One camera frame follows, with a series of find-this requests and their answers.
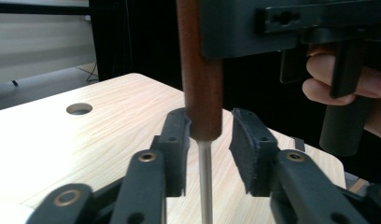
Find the floor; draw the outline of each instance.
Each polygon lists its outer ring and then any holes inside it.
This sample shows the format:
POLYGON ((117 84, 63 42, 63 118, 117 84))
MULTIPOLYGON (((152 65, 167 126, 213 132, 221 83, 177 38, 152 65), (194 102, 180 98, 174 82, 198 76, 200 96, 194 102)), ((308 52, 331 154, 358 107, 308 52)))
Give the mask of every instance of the floor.
MULTIPOLYGON (((98 73, 93 64, 67 68, 52 73, 0 83, 0 110, 29 103, 65 91, 92 85, 98 82, 98 73)), ((347 189, 353 189, 359 195, 366 192, 368 182, 346 173, 347 189)))

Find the hole in table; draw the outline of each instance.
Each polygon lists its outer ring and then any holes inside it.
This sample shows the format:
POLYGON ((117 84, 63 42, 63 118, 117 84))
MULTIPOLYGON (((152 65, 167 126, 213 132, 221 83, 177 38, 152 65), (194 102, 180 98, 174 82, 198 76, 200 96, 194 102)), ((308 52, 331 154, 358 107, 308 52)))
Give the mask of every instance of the hole in table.
POLYGON ((92 111, 92 106, 85 103, 78 103, 70 105, 66 108, 66 111, 71 115, 84 115, 92 111))

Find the light wood surface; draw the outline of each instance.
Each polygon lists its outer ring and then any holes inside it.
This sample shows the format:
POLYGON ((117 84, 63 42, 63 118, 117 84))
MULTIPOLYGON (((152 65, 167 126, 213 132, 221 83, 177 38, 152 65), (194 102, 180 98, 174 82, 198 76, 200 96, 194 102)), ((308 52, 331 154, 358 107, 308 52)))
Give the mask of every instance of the light wood surface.
MULTIPOLYGON (((99 189, 125 175, 129 159, 148 149, 166 114, 184 106, 183 93, 148 77, 130 74, 0 111, 0 201, 37 207, 52 190, 68 183, 99 189), (70 115, 66 108, 87 103, 92 112, 70 115)), ((268 198, 252 198, 232 154, 232 114, 223 111, 221 137, 212 145, 215 223, 274 223, 268 198)), ((273 132, 279 147, 292 138, 273 132)), ((330 180, 345 185, 341 162, 306 146, 330 180)), ((188 157, 187 195, 168 199, 168 223, 201 223, 198 151, 188 157)))

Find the human hand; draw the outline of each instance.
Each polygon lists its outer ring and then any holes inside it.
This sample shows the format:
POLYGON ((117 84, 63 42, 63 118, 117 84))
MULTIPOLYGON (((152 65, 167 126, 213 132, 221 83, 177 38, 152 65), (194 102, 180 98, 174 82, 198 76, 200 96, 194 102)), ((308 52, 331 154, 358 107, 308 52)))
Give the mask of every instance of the human hand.
POLYGON ((303 93, 311 101, 325 105, 348 105, 356 94, 376 99, 371 108, 364 129, 381 137, 381 72, 363 67, 355 94, 337 99, 330 97, 333 67, 335 62, 332 46, 311 46, 307 70, 312 78, 303 83, 303 93))

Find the white wall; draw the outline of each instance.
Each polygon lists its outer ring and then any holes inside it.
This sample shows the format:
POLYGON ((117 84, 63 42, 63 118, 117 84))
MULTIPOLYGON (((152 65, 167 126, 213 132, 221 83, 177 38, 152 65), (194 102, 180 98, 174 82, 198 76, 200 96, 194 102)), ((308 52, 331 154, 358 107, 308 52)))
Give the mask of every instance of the white wall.
MULTIPOLYGON (((23 2, 57 6, 88 5, 85 1, 23 2)), ((0 14, 0 82, 93 62, 92 24, 85 20, 85 16, 0 14)))

